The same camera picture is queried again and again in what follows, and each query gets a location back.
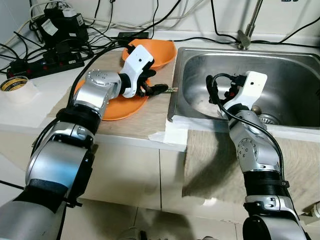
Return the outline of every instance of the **robotic hand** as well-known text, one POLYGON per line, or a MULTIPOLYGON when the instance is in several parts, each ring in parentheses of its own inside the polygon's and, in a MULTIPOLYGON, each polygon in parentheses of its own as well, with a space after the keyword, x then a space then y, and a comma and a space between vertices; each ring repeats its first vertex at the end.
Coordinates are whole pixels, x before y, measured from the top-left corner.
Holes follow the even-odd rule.
POLYGON ((33 148, 24 191, 0 207, 0 240, 60 239, 66 207, 81 206, 94 161, 94 136, 111 99, 150 96, 168 89, 145 81, 152 55, 137 46, 120 73, 90 71, 72 103, 61 109, 33 148))
POLYGON ((283 156, 276 140, 264 129, 253 111, 267 75, 248 71, 231 76, 220 73, 207 76, 209 102, 219 106, 229 120, 229 135, 244 176, 247 197, 244 208, 249 217, 243 224, 244 240, 309 240, 300 225, 284 180, 283 156), (231 80, 231 88, 219 99, 218 77, 231 80))

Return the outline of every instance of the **beige towel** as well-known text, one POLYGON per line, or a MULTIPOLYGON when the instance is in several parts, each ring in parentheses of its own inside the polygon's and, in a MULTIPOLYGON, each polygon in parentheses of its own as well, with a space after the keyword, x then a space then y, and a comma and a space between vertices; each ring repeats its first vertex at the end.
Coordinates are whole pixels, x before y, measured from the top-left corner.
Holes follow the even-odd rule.
MULTIPOLYGON (((320 143, 277 138, 295 208, 320 200, 320 143)), ((244 178, 228 133, 189 130, 182 196, 243 204, 244 178)))

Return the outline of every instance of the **stainless steel sink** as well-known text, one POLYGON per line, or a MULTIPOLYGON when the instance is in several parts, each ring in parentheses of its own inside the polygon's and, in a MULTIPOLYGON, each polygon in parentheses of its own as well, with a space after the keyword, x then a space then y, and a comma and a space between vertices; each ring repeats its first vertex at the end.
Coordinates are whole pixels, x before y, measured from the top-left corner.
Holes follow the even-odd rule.
MULTIPOLYGON (((173 77, 177 93, 171 95, 168 119, 175 115, 198 119, 220 118, 210 104, 206 76, 256 71, 268 76, 255 107, 267 124, 300 128, 320 127, 320 57, 294 52, 240 51, 182 47, 178 50, 173 77)), ((217 80, 220 98, 230 80, 217 80)))

